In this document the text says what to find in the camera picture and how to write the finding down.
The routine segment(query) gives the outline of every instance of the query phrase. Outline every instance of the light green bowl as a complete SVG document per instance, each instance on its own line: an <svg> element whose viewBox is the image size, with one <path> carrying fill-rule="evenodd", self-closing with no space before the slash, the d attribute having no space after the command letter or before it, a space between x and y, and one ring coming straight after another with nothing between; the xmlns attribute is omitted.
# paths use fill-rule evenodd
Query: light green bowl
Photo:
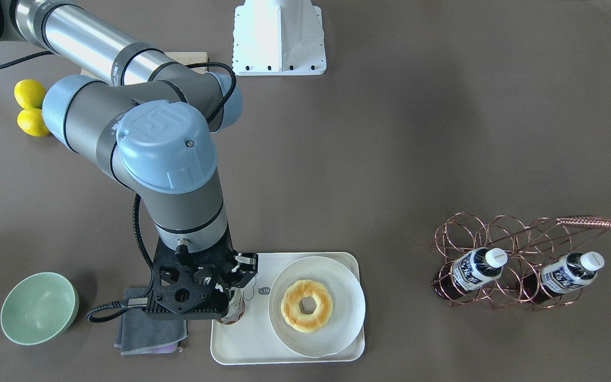
<svg viewBox="0 0 611 382"><path fill-rule="evenodd" d="M70 327L80 299L65 277L53 272L29 276L13 288L2 306L2 330L20 345L37 345Z"/></svg>

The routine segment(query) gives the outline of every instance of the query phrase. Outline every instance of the gray table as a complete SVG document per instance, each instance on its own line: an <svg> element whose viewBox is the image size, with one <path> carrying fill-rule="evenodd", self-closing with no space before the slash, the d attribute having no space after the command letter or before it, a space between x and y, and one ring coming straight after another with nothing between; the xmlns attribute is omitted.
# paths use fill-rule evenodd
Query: gray table
<svg viewBox="0 0 611 382"><path fill-rule="evenodd" d="M167 51L230 62L242 2L80 2ZM63 336L25 348L0 329L0 380L608 380L611 233L590 247L606 267L580 302L446 307L426 248L452 213L525 222L611 218L611 0L344 2L322 7L329 68L317 77L241 77L245 111L214 136L235 247L349 251L368 302L356 362L221 367L209 322L182 353L122 357L117 323L90 307L146 283L130 232L132 194L55 138L15 125L14 84L78 73L44 57L0 72L0 307L41 271L81 297ZM0 43L0 63L36 49ZM154 228L143 223L152 249Z"/></svg>

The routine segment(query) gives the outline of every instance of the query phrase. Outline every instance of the donut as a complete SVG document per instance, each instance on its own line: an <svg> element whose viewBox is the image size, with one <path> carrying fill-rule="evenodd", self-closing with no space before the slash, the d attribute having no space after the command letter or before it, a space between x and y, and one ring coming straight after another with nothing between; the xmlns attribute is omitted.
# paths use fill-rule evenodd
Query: donut
<svg viewBox="0 0 611 382"><path fill-rule="evenodd" d="M312 314L301 312L300 303L306 297L315 300L316 307ZM324 328L333 310L334 303L327 288L313 280L296 281L286 288L282 297L281 311L284 321L301 333L312 333Z"/></svg>

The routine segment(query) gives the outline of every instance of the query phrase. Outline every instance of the soda bottle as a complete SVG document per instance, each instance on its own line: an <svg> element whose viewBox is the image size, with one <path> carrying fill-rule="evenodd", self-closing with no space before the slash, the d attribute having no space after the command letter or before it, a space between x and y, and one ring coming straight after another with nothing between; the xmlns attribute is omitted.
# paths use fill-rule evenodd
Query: soda bottle
<svg viewBox="0 0 611 382"><path fill-rule="evenodd" d="M435 275L433 287L444 300L456 300L463 295L482 288L490 281L501 277L502 266L509 257L503 249L487 247L475 248L451 266L452 277L439 281L440 274Z"/></svg>
<svg viewBox="0 0 611 382"><path fill-rule="evenodd" d="M531 297L536 292L530 302L541 304L553 297L589 285L596 279L596 271L604 265L605 260L597 252L572 252L541 268L539 278L534 273L525 276L521 280L522 288L526 297Z"/></svg>

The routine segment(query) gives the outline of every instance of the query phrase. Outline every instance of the white bottle cap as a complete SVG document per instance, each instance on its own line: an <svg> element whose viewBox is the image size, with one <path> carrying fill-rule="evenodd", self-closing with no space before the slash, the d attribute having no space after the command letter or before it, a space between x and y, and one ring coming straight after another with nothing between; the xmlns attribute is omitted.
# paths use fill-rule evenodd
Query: white bottle cap
<svg viewBox="0 0 611 382"><path fill-rule="evenodd" d="M492 248L485 254L485 262L492 268L501 268L507 261L509 256L501 248Z"/></svg>
<svg viewBox="0 0 611 382"><path fill-rule="evenodd" d="M579 263L589 271L597 271L605 265L605 259L597 252L586 252L579 258Z"/></svg>

